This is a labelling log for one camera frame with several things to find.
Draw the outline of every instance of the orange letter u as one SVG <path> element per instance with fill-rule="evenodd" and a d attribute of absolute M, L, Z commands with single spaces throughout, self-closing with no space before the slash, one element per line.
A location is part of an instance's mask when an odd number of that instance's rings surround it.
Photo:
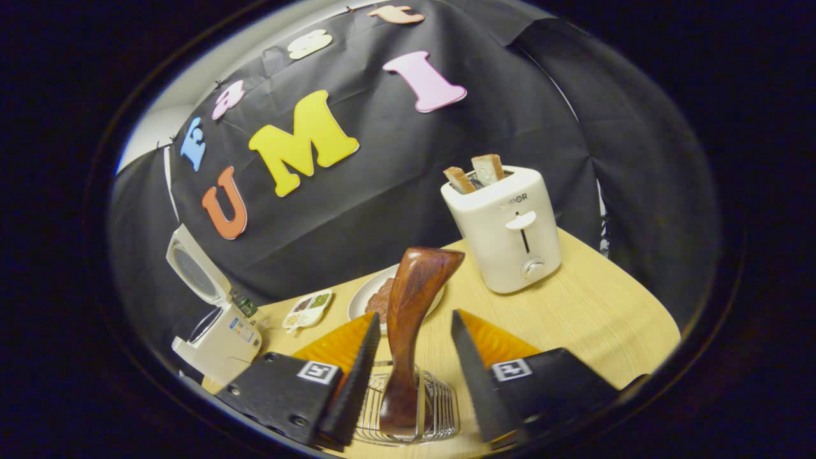
<path fill-rule="evenodd" d="M 227 192 L 227 198 L 229 198 L 229 202 L 235 209 L 235 217 L 232 221 L 227 221 L 226 217 L 224 217 L 224 211 L 221 210 L 221 206 L 215 199 L 215 187 L 208 189 L 206 193 L 204 193 L 204 199 L 202 199 L 202 206 L 210 213 L 210 219 L 213 225 L 215 225 L 215 229 L 218 230 L 218 234 L 221 234 L 225 239 L 237 238 L 238 235 L 243 233 L 246 229 L 246 221 L 248 220 L 244 201 L 241 199 L 241 194 L 238 193 L 238 188 L 235 186 L 233 171 L 234 168 L 232 166 L 227 167 L 218 177 L 218 185 Z"/>

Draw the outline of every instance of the foam letter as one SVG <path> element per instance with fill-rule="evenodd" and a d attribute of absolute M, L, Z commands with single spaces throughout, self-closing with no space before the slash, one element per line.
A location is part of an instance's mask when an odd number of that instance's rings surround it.
<path fill-rule="evenodd" d="M 321 167 L 329 167 L 360 148 L 357 139 L 346 136 L 331 115 L 326 104 L 328 97 L 328 92 L 316 91 L 295 105 L 293 135 L 266 125 L 250 139 L 250 149 L 260 153 L 275 179 L 278 196 L 286 196 L 300 185 L 300 177 L 289 173 L 284 162 L 306 176 L 314 173 L 312 143 Z"/>
<path fill-rule="evenodd" d="M 403 11 L 410 10 L 410 7 L 395 7 L 393 5 L 386 5 L 379 7 L 374 11 L 370 11 L 368 16 L 377 15 L 392 24 L 410 24 L 412 22 L 421 22 L 425 19 L 422 15 L 407 15 Z"/>
<path fill-rule="evenodd" d="M 238 80 L 229 85 L 226 91 L 222 92 L 215 100 L 215 110 L 212 111 L 212 118 L 218 119 L 224 116 L 228 109 L 231 109 L 244 96 L 244 80 Z"/>
<path fill-rule="evenodd" d="M 416 94 L 416 109 L 421 113 L 432 112 L 445 105 L 464 99 L 468 91 L 448 83 L 425 59 L 426 51 L 415 51 L 392 59 L 383 70 L 400 74 Z"/>
<path fill-rule="evenodd" d="M 331 35 L 324 33 L 326 31 L 323 29 L 313 30 L 289 43 L 286 49 L 290 53 L 289 57 L 298 60 L 328 46 L 331 43 Z"/>
<path fill-rule="evenodd" d="M 238 188 L 235 186 L 233 172 L 234 168 L 230 166 L 224 169 L 218 177 L 218 185 L 227 192 L 227 198 L 229 198 L 229 202 L 235 209 L 235 217 L 232 221 L 227 221 L 226 217 L 224 217 L 224 211 L 221 210 L 221 206 L 215 199 L 215 187 L 208 189 L 204 193 L 204 199 L 202 199 L 202 206 L 210 213 L 210 220 L 215 225 L 215 229 L 225 239 L 237 238 L 239 234 L 244 232 L 246 221 L 249 220 L 246 215 L 244 200 L 241 199 L 241 194 L 238 193 Z"/>
<path fill-rule="evenodd" d="M 198 124 L 201 123 L 201 118 L 193 118 L 190 127 L 187 128 L 187 136 L 184 137 L 184 143 L 181 144 L 181 154 L 190 158 L 193 162 L 193 170 L 198 172 L 198 167 L 202 164 L 202 157 L 204 156 L 204 149 L 206 144 L 198 144 L 204 138 L 204 133 L 198 129 Z"/>

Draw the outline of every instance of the divided condiment tray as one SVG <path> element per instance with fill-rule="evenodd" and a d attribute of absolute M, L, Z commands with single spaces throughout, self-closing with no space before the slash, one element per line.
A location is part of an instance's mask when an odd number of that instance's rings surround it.
<path fill-rule="evenodd" d="M 333 292 L 329 288 L 303 296 L 292 306 L 283 319 L 282 326 L 289 329 L 287 333 L 292 333 L 298 328 L 314 325 L 331 303 L 332 296 Z"/>

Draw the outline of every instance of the pink letter i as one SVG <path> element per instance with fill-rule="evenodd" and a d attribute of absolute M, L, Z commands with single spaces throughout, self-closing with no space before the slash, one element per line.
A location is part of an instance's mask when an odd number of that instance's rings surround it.
<path fill-rule="evenodd" d="M 448 83 L 425 59 L 427 51 L 414 51 L 391 59 L 383 70 L 400 74 L 416 94 L 416 109 L 426 114 L 464 99 L 468 91 Z"/>

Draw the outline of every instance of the meat patty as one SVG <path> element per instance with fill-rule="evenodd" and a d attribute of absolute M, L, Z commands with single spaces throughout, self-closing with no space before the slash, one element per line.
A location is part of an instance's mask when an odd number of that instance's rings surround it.
<path fill-rule="evenodd" d="M 385 323 L 388 318 L 388 299 L 391 297 L 391 289 L 393 287 L 394 278 L 388 278 L 383 286 L 368 300 L 366 312 L 379 312 L 380 323 Z"/>

